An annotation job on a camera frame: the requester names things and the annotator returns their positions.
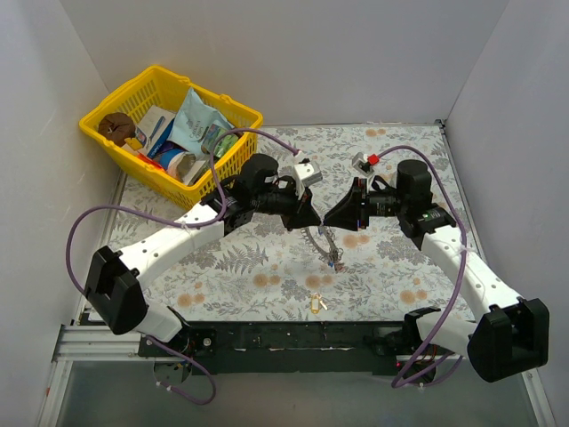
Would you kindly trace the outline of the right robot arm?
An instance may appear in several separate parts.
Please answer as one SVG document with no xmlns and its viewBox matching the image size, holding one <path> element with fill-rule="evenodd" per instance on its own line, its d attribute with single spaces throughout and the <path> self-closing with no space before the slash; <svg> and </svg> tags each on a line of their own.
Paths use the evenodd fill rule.
<svg viewBox="0 0 569 427">
<path fill-rule="evenodd" d="M 468 359 L 475 372 L 493 383 L 542 367 L 549 360 L 549 310 L 539 299 L 527 300 L 506 285 L 476 253 L 469 252 L 458 222 L 431 191 L 432 175 L 420 160 L 404 160 L 396 179 L 375 174 L 379 159 L 354 159 L 362 174 L 348 194 L 325 216 L 324 224 L 359 231 L 373 217 L 395 217 L 414 245 L 454 282 L 474 318 L 452 319 L 435 307 L 404 317 L 403 345 L 422 353 L 432 344 Z"/>
</svg>

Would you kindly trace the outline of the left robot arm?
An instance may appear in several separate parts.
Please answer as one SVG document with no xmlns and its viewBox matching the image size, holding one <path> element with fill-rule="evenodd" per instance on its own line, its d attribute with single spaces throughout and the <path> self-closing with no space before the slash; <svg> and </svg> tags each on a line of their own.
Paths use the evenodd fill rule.
<svg viewBox="0 0 569 427">
<path fill-rule="evenodd" d="M 97 250 L 86 279 L 86 299 L 113 334 L 150 334 L 167 354 L 182 354 L 189 335 L 181 317 L 148 302 L 144 290 L 175 263 L 244 226 L 254 214 L 278 215 L 286 230 L 320 225 L 309 187 L 321 179 L 321 171 L 308 159 L 294 165 L 291 174 L 279 175 L 273 157 L 252 155 L 240 173 L 220 181 L 219 189 L 173 224 L 120 250 Z"/>
</svg>

